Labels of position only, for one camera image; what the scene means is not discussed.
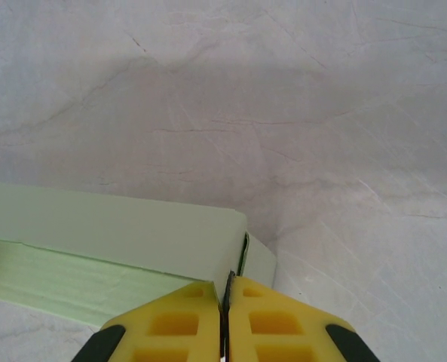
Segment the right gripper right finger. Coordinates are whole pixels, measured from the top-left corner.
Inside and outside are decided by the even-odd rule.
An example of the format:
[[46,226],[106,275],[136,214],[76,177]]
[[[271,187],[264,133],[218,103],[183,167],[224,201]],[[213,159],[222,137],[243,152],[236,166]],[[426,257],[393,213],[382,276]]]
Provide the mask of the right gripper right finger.
[[249,278],[225,289],[226,361],[376,361],[341,318]]

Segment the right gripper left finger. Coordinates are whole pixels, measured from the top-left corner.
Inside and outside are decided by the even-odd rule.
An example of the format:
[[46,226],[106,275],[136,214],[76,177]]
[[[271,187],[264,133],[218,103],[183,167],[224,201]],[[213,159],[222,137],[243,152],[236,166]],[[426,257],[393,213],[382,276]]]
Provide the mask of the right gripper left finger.
[[195,282],[107,321],[74,361],[219,361],[213,284]]

